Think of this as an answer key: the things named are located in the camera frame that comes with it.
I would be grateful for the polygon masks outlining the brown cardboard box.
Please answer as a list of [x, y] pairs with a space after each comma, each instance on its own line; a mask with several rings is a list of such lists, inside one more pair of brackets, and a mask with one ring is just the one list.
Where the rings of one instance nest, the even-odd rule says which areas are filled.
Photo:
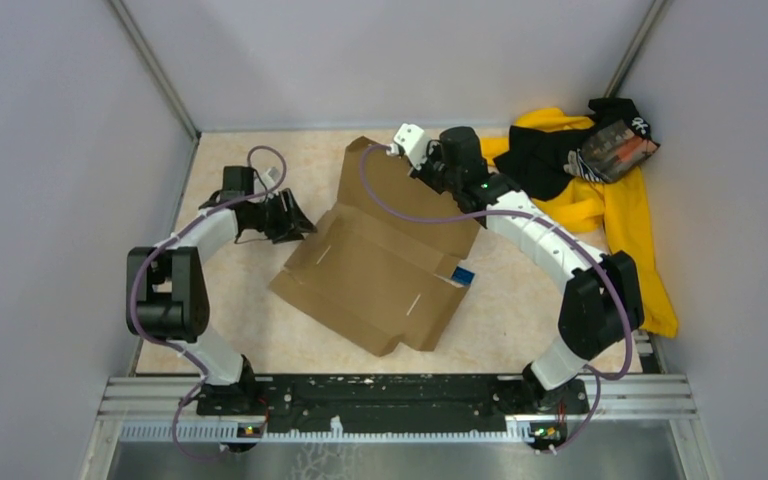
[[270, 281], [282, 300], [368, 353], [403, 344], [432, 351], [466, 296], [455, 273], [479, 232], [474, 220], [414, 223], [381, 208], [423, 218], [459, 215], [450, 195], [409, 176], [408, 164], [361, 136], [344, 150], [337, 199]]

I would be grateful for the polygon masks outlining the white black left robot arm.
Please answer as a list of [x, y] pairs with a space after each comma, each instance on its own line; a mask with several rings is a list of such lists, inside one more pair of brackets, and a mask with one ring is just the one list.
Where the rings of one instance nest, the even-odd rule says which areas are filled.
[[199, 392], [220, 392], [237, 414], [260, 399], [250, 361], [210, 327], [211, 305], [203, 271], [225, 245], [255, 231], [273, 244], [315, 232], [277, 168], [224, 168], [222, 185], [181, 231], [127, 255], [126, 324], [129, 331], [175, 350], [200, 372]]

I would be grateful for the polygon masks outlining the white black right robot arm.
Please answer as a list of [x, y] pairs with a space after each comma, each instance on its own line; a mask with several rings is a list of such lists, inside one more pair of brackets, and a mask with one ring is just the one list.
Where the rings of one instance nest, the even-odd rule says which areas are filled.
[[594, 358], [617, 343], [631, 343], [643, 320], [634, 260], [625, 252], [602, 252], [554, 221], [523, 187], [488, 166], [470, 127], [432, 138], [405, 123], [393, 141], [412, 177], [450, 194], [463, 214], [514, 244], [560, 288], [558, 334], [523, 371], [527, 406], [550, 411]]

